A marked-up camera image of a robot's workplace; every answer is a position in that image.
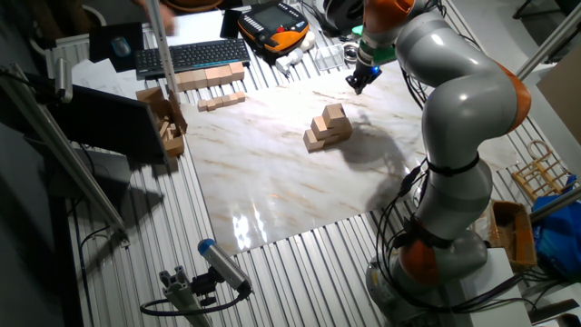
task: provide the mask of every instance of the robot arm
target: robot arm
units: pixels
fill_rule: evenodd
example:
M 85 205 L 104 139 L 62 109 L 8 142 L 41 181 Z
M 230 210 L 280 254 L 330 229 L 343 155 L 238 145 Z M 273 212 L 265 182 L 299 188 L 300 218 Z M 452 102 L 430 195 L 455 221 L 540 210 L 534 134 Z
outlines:
M 432 0 L 365 0 L 363 35 L 355 72 L 347 82 L 361 94 L 381 74 L 379 66 L 392 60 L 393 45 L 406 22 L 430 9 Z
M 469 45 L 433 7 L 429 0 L 366 0 L 358 62 L 347 78 L 360 94 L 379 76 L 379 66 L 388 61 L 384 54 L 395 44 L 402 68 L 435 88 L 422 116 L 428 181 L 411 228 L 397 239 L 399 259 L 391 268 L 399 284 L 415 294 L 486 263 L 482 240 L 467 231 L 492 191 L 491 172 L 478 147 L 515 129 L 530 108 L 522 82 Z M 398 299 L 392 290 L 383 291 L 389 297 L 374 294 L 380 290 L 377 279 L 368 287 L 379 307 L 387 307 L 388 298 Z

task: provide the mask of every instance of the marble surface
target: marble surface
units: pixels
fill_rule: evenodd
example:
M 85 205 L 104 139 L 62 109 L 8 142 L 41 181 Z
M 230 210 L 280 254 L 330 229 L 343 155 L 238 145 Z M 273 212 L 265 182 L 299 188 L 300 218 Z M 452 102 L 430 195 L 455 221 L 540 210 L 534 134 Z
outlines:
M 186 134 L 216 241 L 241 253 L 385 205 L 425 157 L 421 111 L 396 63 L 362 95 L 350 72 L 249 93 L 246 102 L 184 111 Z M 326 104 L 353 125 L 343 143 L 309 154 L 302 136 Z M 492 171 L 517 163 L 509 140 L 486 141 Z

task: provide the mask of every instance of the metal rod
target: metal rod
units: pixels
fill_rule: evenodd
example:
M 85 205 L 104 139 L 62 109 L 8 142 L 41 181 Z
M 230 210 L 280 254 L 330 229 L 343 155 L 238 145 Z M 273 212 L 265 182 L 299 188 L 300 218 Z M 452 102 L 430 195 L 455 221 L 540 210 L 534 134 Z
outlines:
M 568 33 L 581 21 L 581 4 L 577 5 L 575 10 L 569 14 L 563 23 L 547 38 L 547 40 L 538 48 L 538 51 L 523 64 L 517 71 L 517 77 L 521 81 L 540 64 L 555 48 L 559 45 Z
M 160 14 L 159 0 L 147 0 L 147 11 L 152 21 L 152 29 L 157 40 L 157 50 L 160 52 L 160 58 L 162 58 L 163 72 L 165 73 L 167 85 L 174 94 L 178 94 L 178 84 L 175 83 L 172 55 L 170 54 L 170 47 L 167 44 L 167 36 L 165 35 L 165 28 L 163 27 L 162 15 Z
M 549 216 L 551 213 L 554 213 L 569 204 L 579 200 L 581 198 L 581 187 L 577 187 L 571 192 L 565 193 L 555 200 L 551 201 L 540 207 L 539 209 L 535 210 L 530 214 L 530 221 L 531 223 L 536 223 L 539 220 Z
M 17 64 L 10 67 L 10 74 L 26 79 L 25 74 Z M 58 126 L 53 116 L 44 105 L 36 102 L 30 88 L 8 77 L 0 77 L 0 87 L 10 96 L 12 101 L 24 115 L 26 120 L 43 139 L 56 159 L 73 177 L 84 195 L 99 210 L 107 222 L 116 230 L 125 233 L 123 219 L 115 210 L 99 184 L 89 173 L 89 170 L 73 150 L 68 139 Z

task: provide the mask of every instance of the black keyboard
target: black keyboard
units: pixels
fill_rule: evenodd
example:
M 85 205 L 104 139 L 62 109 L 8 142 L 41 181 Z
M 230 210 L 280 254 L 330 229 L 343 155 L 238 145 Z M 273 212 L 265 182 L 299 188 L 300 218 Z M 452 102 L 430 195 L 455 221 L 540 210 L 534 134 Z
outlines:
M 242 39 L 170 46 L 170 54 L 175 73 L 251 60 Z M 157 49 L 135 51 L 135 64 L 138 76 L 164 76 Z

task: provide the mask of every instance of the blue bag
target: blue bag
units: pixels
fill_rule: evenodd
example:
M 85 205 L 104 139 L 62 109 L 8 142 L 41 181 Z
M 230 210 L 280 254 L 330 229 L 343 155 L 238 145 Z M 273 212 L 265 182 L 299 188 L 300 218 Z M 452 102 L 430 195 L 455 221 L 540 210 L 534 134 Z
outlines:
M 540 196 L 533 211 L 561 195 Z M 581 204 L 574 202 L 533 226 L 537 256 L 571 282 L 581 281 Z

